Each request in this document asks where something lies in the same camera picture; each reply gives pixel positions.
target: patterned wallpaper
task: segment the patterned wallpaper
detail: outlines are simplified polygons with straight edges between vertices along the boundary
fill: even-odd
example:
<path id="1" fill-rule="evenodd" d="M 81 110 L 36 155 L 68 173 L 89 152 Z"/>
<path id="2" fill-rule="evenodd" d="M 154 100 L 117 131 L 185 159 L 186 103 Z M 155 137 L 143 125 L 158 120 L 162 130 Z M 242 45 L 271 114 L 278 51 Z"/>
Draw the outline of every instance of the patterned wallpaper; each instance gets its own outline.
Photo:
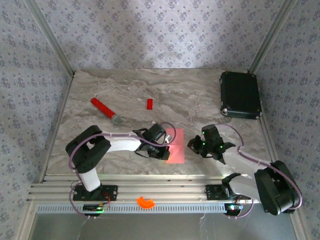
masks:
<path id="1" fill-rule="evenodd" d="M 257 71 L 281 160 L 304 196 L 320 239 L 320 2 L 299 0 Z"/>
<path id="2" fill-rule="evenodd" d="M 283 0 L 39 0 L 72 68 L 249 68 Z"/>
<path id="3" fill-rule="evenodd" d="M 68 77 L 23 0 L 0 1 L 0 240 L 43 167 Z"/>

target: gray marble surface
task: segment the gray marble surface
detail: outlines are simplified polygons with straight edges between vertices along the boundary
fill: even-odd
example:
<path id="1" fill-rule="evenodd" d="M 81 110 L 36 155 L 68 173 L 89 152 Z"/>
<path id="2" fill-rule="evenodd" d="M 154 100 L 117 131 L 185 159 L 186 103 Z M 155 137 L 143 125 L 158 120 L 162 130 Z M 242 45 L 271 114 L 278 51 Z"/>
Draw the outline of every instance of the gray marble surface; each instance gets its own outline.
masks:
<path id="1" fill-rule="evenodd" d="M 108 132 L 129 132 L 149 128 L 153 121 L 170 122 L 184 129 L 184 143 L 200 135 L 205 125 L 228 123 L 242 135 L 244 151 L 266 159 L 266 149 L 258 121 L 225 117 L 220 112 L 221 69 L 97 69 L 75 73 L 62 121 L 49 158 L 47 174 L 72 174 L 68 167 L 66 145 L 91 125 Z M 114 125 L 90 102 L 97 97 L 122 116 Z M 153 110 L 146 109 L 148 98 Z M 225 141 L 240 144 L 232 129 L 218 126 Z M 133 152 L 107 153 L 97 165 L 99 174 L 177 174 L 228 175 L 234 168 L 211 159 L 203 159 L 185 147 L 184 164 L 143 158 Z"/>

